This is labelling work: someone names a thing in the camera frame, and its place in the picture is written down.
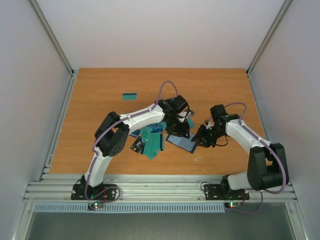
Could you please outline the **navy blue card holder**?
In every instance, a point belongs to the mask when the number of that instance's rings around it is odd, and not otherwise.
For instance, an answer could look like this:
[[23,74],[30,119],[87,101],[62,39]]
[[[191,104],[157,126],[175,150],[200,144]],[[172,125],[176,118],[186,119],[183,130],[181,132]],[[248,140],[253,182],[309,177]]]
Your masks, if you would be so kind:
[[193,133],[190,133],[190,138],[168,135],[166,141],[193,154],[197,148],[196,142],[192,141],[194,136]]

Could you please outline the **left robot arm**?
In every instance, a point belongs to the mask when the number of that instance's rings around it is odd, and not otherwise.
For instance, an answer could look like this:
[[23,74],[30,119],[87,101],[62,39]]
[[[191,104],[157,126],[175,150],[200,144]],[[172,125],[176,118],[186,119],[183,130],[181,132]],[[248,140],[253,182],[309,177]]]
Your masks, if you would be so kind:
[[146,108],[127,114],[108,113],[94,134],[95,142],[91,148],[93,158],[81,180],[83,194],[89,199],[96,199],[100,195],[100,185],[109,163],[124,149],[132,132],[164,122],[169,134],[189,138],[189,114],[190,106],[181,95],[158,99]]

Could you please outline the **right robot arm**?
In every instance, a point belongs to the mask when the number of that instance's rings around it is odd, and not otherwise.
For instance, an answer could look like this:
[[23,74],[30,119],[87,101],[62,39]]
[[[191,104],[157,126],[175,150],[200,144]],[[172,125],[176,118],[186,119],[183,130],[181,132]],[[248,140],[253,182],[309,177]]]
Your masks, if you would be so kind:
[[220,137],[233,138],[248,154],[247,170],[223,176],[220,184],[225,198],[239,190],[251,189],[281,194],[289,182],[285,148],[259,136],[243,120],[242,115],[227,113],[223,104],[210,109],[211,118],[202,124],[192,141],[199,147],[216,147]]

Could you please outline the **green card right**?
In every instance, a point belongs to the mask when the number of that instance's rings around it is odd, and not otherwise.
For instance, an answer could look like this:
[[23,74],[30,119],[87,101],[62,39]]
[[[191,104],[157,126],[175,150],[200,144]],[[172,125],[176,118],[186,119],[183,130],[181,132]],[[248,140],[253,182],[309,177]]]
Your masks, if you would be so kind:
[[193,120],[191,118],[188,118],[187,122],[188,122],[190,128],[194,128],[195,127],[195,123],[193,122]]

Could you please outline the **blue card centre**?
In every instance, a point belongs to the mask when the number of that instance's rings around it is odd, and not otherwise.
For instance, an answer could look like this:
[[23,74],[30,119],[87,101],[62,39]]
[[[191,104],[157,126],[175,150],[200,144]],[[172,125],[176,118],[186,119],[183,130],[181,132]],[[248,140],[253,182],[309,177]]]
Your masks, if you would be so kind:
[[150,124],[147,126],[150,128],[151,133],[162,133],[164,131],[164,128],[160,124]]

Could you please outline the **blue card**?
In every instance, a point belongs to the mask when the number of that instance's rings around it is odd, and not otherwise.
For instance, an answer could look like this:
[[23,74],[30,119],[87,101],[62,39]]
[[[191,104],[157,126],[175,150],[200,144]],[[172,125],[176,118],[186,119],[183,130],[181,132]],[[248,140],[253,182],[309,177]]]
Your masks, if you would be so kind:
[[147,126],[150,128],[151,133],[162,133],[164,131],[164,128],[160,124],[150,124]]
[[129,134],[129,136],[131,136],[131,137],[133,137],[133,138],[138,138],[139,135],[140,135],[140,130],[139,130],[139,129],[137,129],[137,130],[135,130],[135,131],[133,131],[133,132],[131,132],[131,133]]

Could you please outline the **green card centre left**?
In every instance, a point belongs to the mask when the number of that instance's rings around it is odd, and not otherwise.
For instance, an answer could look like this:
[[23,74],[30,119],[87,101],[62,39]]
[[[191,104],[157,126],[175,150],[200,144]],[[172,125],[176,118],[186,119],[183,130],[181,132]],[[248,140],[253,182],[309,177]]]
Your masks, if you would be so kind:
[[143,143],[151,142],[153,140],[152,128],[148,126],[141,128],[140,136]]

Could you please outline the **green card with stripe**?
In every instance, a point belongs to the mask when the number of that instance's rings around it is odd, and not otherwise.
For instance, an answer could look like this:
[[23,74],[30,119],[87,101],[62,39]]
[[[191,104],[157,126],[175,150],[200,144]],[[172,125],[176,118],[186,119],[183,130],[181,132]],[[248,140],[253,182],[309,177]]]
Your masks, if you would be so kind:
[[144,147],[140,153],[147,156],[149,160],[153,160],[159,152],[165,150],[165,135],[163,133],[147,133],[141,139]]

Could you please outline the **blue card left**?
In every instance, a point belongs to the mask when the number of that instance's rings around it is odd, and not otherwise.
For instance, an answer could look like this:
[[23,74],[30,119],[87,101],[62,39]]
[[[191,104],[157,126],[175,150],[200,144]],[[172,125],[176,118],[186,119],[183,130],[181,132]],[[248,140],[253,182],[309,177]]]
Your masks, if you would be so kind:
[[131,136],[131,137],[133,137],[133,138],[138,138],[139,135],[140,135],[140,130],[139,130],[139,129],[137,129],[137,130],[135,130],[135,131],[133,131],[133,132],[131,132],[131,133],[129,134],[129,136]]

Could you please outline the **black card lower left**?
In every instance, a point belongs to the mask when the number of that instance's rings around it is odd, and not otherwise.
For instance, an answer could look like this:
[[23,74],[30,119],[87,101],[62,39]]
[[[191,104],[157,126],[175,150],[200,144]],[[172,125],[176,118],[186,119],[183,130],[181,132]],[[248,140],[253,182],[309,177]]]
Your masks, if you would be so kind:
[[140,137],[138,137],[134,143],[130,146],[130,149],[136,153],[143,154],[145,148],[145,142],[142,141]]

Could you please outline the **lone green card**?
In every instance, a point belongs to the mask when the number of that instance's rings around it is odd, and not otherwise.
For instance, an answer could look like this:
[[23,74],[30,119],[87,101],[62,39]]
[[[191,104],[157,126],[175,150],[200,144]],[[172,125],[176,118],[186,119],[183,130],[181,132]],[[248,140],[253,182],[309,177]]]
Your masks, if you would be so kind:
[[137,93],[136,92],[125,92],[122,94],[122,99],[125,101],[136,100]]

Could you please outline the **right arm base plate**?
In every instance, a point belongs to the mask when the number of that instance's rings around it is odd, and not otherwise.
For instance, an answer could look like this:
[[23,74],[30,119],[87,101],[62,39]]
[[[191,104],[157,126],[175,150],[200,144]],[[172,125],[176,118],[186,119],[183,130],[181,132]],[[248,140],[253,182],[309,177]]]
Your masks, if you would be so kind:
[[215,200],[249,200],[250,195],[245,193],[244,189],[231,190],[223,189],[220,184],[205,184],[202,186],[204,190],[204,196],[207,201]]

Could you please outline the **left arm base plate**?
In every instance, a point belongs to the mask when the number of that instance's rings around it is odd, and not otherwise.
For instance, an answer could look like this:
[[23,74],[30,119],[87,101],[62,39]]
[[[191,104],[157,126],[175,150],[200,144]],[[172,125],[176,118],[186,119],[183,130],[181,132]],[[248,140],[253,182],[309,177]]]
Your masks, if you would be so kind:
[[[116,199],[116,194],[119,192],[116,189],[117,185],[115,184],[100,184],[94,188],[87,187],[87,197],[89,200],[93,201],[113,201]],[[85,197],[85,184],[75,184],[71,191],[71,200],[86,201]]]

